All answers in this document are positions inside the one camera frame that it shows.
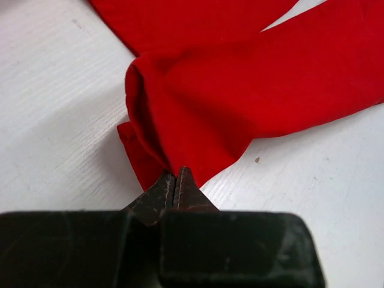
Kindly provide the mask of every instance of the red towel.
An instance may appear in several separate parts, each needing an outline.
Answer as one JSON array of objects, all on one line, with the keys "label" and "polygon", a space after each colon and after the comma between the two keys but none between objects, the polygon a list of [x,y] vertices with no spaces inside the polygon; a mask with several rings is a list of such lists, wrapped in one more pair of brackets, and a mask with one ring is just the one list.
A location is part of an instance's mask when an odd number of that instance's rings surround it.
[{"label": "red towel", "polygon": [[202,185],[256,137],[384,99],[382,0],[328,0],[261,33],[295,1],[91,2],[141,55],[126,77],[131,122],[118,131],[144,189],[181,166]]}]

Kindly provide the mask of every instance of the table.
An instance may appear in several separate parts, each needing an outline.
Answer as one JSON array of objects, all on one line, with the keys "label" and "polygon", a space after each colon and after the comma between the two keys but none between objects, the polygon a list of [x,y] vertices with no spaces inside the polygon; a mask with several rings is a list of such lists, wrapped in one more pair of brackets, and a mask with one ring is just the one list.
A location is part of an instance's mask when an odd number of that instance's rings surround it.
[{"label": "table", "polygon": [[[133,59],[85,0],[0,0],[1,212],[120,209],[142,192],[115,129]],[[300,215],[329,287],[383,287],[383,131],[381,105],[255,140],[202,191],[221,209]]]}]

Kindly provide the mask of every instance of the folded red cloth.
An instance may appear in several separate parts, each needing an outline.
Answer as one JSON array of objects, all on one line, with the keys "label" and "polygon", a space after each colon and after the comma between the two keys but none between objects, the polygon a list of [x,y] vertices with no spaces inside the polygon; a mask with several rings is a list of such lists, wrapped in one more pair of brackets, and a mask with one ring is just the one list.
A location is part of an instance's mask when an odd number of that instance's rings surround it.
[{"label": "folded red cloth", "polygon": [[251,38],[150,47],[127,71],[131,123],[118,128],[143,188],[181,166],[202,185],[256,137],[381,103],[383,12],[382,0],[328,0]]}]

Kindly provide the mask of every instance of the white surface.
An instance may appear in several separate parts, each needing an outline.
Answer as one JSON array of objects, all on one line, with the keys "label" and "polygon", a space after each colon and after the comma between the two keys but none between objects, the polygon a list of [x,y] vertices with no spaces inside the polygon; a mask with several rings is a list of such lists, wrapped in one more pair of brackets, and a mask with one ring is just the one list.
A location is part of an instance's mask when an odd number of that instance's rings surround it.
[{"label": "white surface", "polygon": [[[118,209],[141,193],[115,130],[132,60],[83,0],[0,0],[0,211]],[[381,105],[255,140],[203,191],[221,209],[302,216],[329,287],[382,288],[383,131]]]}]

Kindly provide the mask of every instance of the red cloth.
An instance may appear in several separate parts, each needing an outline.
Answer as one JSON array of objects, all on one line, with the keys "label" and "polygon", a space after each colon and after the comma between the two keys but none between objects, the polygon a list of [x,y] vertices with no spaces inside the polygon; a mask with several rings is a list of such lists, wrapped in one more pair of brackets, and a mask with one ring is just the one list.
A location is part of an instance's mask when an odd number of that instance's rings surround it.
[{"label": "red cloth", "polygon": [[[245,1],[251,8],[244,6],[231,18],[238,31],[231,30],[223,16],[217,18],[222,23],[211,19],[208,26],[216,25],[207,30],[210,37],[204,25],[193,30],[189,15],[216,19],[216,10],[226,10],[224,3],[231,0],[219,1],[217,7],[212,2],[210,13],[186,8],[185,3],[192,5],[193,1],[169,0],[168,4],[179,5],[170,11],[167,8],[172,6],[157,7],[156,13],[165,15],[157,15],[154,21],[147,19],[153,11],[134,8],[128,13],[127,5],[112,12],[105,4],[110,1],[91,2],[134,51],[149,51],[127,71],[131,122],[118,127],[144,189],[163,168],[177,174],[181,166],[190,167],[197,184],[202,185],[234,163],[256,137],[282,136],[324,124],[384,99],[382,0],[328,0],[259,34],[247,26],[253,19],[247,13],[264,15],[252,4],[262,7],[268,3],[265,14],[269,14],[283,1]],[[112,2],[141,5],[143,1]],[[176,40],[173,31],[163,28],[179,23],[172,22],[172,17],[181,8],[185,13],[176,17],[181,21],[175,28]],[[266,24],[265,19],[263,24],[255,20],[252,25],[258,31]],[[245,27],[248,34],[242,34]],[[217,38],[215,29],[220,34]],[[228,38],[221,37],[227,29],[231,30]]]}]

